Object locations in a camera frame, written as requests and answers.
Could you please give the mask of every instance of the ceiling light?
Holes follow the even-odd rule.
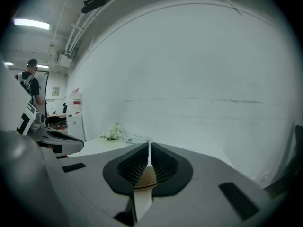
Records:
[[[49,68],[49,66],[43,66],[43,65],[37,65],[37,67],[41,67],[41,68]]]
[[[50,25],[48,23],[43,23],[43,22],[34,21],[34,20],[30,20],[30,19],[23,19],[23,18],[14,19],[14,24],[43,28],[43,29],[47,29],[47,30],[49,30],[49,25]]]

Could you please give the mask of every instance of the white backdrop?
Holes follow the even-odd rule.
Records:
[[[302,65],[285,34],[234,9],[192,4],[104,37],[68,84],[82,90],[88,140],[120,121],[156,142],[220,148],[257,183],[273,180],[302,123]]]

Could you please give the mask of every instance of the white table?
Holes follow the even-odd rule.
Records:
[[[51,114],[50,116],[48,116],[48,118],[50,118],[50,117],[66,118],[67,117],[67,113]]]
[[[120,149],[122,147],[129,146],[129,144],[123,143],[122,139],[119,140],[107,140],[105,138],[96,138],[90,141],[84,142],[84,148],[82,151],[69,155],[69,157],[80,157],[98,154],[114,149]]]

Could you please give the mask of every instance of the ceiling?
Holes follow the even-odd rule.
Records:
[[[110,18],[117,17],[121,19],[125,17],[127,6],[132,7],[132,12],[138,10],[138,7],[151,6],[151,4],[148,4],[149,0],[129,0],[124,3],[124,5],[123,3],[119,5],[119,0],[116,1],[112,0],[109,4],[109,8],[111,8],[110,11],[105,8],[104,11],[102,11],[102,15],[98,16],[94,21],[96,24],[94,31],[91,29],[92,25],[88,27],[88,31],[86,31],[84,36],[78,41],[77,47],[80,46],[82,41],[84,47],[88,47],[89,43],[91,43],[90,37],[95,36],[89,33],[96,33],[95,30],[100,30],[106,23],[112,22]],[[243,4],[245,7],[250,8],[250,10],[258,11],[258,13],[262,12],[262,16],[274,17],[268,5],[264,4],[262,0],[232,1],[236,4]],[[65,49],[72,30],[71,24],[75,23],[79,18],[82,7],[83,0],[24,0],[20,3],[13,18],[20,17],[47,22],[50,23],[50,30],[28,26],[15,26],[11,22],[0,41],[0,52],[4,61],[14,63],[12,67],[15,69],[24,69],[29,59],[36,58],[39,64],[50,66],[50,71],[67,73],[68,68],[63,68],[56,64],[56,55],[57,51],[63,51]],[[83,20],[85,20],[87,16],[89,16],[89,13],[85,15]]]
[[[55,63],[56,52],[64,50],[72,29],[71,24],[80,16],[82,7],[82,0],[24,0],[13,19],[19,17],[50,23],[50,29],[15,26],[11,22],[0,43],[4,61],[14,63],[14,68],[23,69],[29,59],[36,58],[39,64],[49,65],[50,70],[62,70]]]

